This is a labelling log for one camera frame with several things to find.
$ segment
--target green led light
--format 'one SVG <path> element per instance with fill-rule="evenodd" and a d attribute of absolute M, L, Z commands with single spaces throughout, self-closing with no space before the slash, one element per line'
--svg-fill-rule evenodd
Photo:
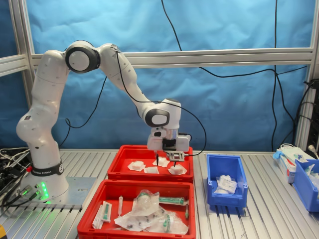
<path fill-rule="evenodd" d="M 45 183 L 41 182 L 41 185 L 42 185 L 42 190 L 43 190 L 44 195 L 45 195 L 45 197 L 43 197 L 42 200 L 46 200 L 49 198 L 49 194 L 48 194 L 47 189 L 45 187 Z"/>

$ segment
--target metal base plate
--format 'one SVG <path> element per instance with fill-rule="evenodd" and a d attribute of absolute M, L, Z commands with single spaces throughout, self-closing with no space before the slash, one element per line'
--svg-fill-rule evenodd
<path fill-rule="evenodd" d="M 54 204 L 56 208 L 81 209 L 82 205 L 86 203 L 91 188 L 94 188 L 96 178 L 66 177 L 66 181 L 69 184 L 69 188 L 62 195 L 43 203 L 31 201 L 30 203 L 23 204 L 23 206 L 37 204 L 37 207 L 46 207 L 48 204 Z"/>

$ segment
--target sterile pouch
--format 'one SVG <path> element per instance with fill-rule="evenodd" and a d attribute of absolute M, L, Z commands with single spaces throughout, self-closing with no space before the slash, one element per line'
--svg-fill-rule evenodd
<path fill-rule="evenodd" d="M 114 219 L 115 224 L 134 232 L 140 232 L 143 230 L 143 228 L 136 226 L 134 223 L 134 217 L 131 215 L 131 213 L 127 213 L 122 217 L 118 217 Z"/>
<path fill-rule="evenodd" d="M 142 161 L 135 161 L 128 165 L 128 168 L 130 170 L 139 171 L 139 172 L 141 172 L 145 167 L 146 165 L 144 165 Z"/>
<path fill-rule="evenodd" d="M 314 164 L 310 165 L 309 167 L 307 167 L 307 168 L 305 169 L 305 173 L 307 174 L 307 176 L 310 175 L 311 170 L 312 170 L 313 167 L 314 167 Z"/>
<path fill-rule="evenodd" d="M 290 159 L 292 162 L 295 162 L 295 159 L 300 163 L 307 163 L 307 159 L 314 159 L 310 155 L 306 154 L 299 147 L 294 147 L 291 144 L 282 144 L 280 146 L 282 153 Z"/>
<path fill-rule="evenodd" d="M 181 175 L 187 172 L 187 170 L 180 164 L 175 165 L 175 167 L 172 166 L 168 171 L 173 175 Z"/>
<path fill-rule="evenodd" d="M 169 164 L 169 161 L 166 160 L 166 158 L 159 157 L 159 166 L 160 167 L 166 168 L 168 164 Z"/>
<path fill-rule="evenodd" d="M 145 173 L 159 174 L 159 170 L 157 167 L 149 167 L 144 169 Z"/>
<path fill-rule="evenodd" d="M 131 215 L 132 216 L 149 216 L 159 208 L 160 193 L 151 193 L 148 190 L 141 190 L 139 195 L 134 198 Z"/>
<path fill-rule="evenodd" d="M 185 235 L 188 232 L 186 226 L 176 213 L 168 212 L 149 228 L 146 228 L 150 233 L 170 233 Z"/>
<path fill-rule="evenodd" d="M 237 183 L 235 179 L 230 178 L 230 176 L 221 175 L 217 180 L 217 189 L 214 193 L 222 194 L 234 194 L 237 188 Z"/>
<path fill-rule="evenodd" d="M 126 228 L 127 230 L 140 232 L 156 223 L 158 221 L 158 218 L 163 217 L 165 213 L 166 211 L 162 207 L 159 207 L 156 212 L 150 214 L 149 216 L 135 217 L 132 216 L 132 214 L 129 212 L 122 217 L 116 218 L 114 222 L 115 224 Z"/>
<path fill-rule="evenodd" d="M 112 209 L 112 204 L 103 201 L 103 216 L 102 220 L 104 222 L 109 223 L 111 221 L 111 209 Z"/>
<path fill-rule="evenodd" d="M 103 205 L 100 205 L 99 210 L 93 220 L 92 227 L 94 229 L 101 229 L 103 225 L 102 221 L 102 215 L 103 215 Z"/>

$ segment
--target blue plastic item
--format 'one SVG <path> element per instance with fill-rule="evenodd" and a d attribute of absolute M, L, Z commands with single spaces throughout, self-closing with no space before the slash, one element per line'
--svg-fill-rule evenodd
<path fill-rule="evenodd" d="M 308 160 L 307 163 L 300 163 L 297 160 L 295 160 L 295 162 L 297 167 L 294 187 L 307 211 L 319 212 L 319 200 L 317 199 L 318 189 L 313 185 L 305 173 L 305 169 L 312 164 L 314 164 L 312 171 L 315 173 L 319 172 L 319 160 L 311 159 Z"/>
<path fill-rule="evenodd" d="M 210 205 L 244 208 L 247 205 L 248 184 L 240 156 L 207 155 L 207 202 Z M 235 194 L 214 193 L 216 177 L 229 175 L 237 182 Z"/>

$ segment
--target electrical connector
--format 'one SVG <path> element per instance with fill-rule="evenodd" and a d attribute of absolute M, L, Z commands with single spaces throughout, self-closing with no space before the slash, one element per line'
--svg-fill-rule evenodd
<path fill-rule="evenodd" d="M 317 154 L 317 151 L 316 151 L 315 147 L 314 147 L 312 144 L 308 146 L 308 149 L 309 149 L 312 153 L 315 154 L 315 156 L 317 157 L 317 159 L 319 159 L 319 156 L 318 156 L 318 154 Z"/>
<path fill-rule="evenodd" d="M 313 88 L 313 89 L 316 89 L 318 90 L 319 89 L 319 79 L 312 79 L 308 85 Z"/>
<path fill-rule="evenodd" d="M 20 193 L 19 195 L 21 197 L 24 197 L 25 195 L 28 194 L 28 192 L 30 192 L 32 190 L 32 187 L 30 185 L 26 186 Z"/>
<path fill-rule="evenodd" d="M 35 193 L 32 194 L 32 196 L 29 198 L 29 200 L 33 200 L 36 196 L 38 196 L 40 194 L 40 191 L 37 190 Z"/>

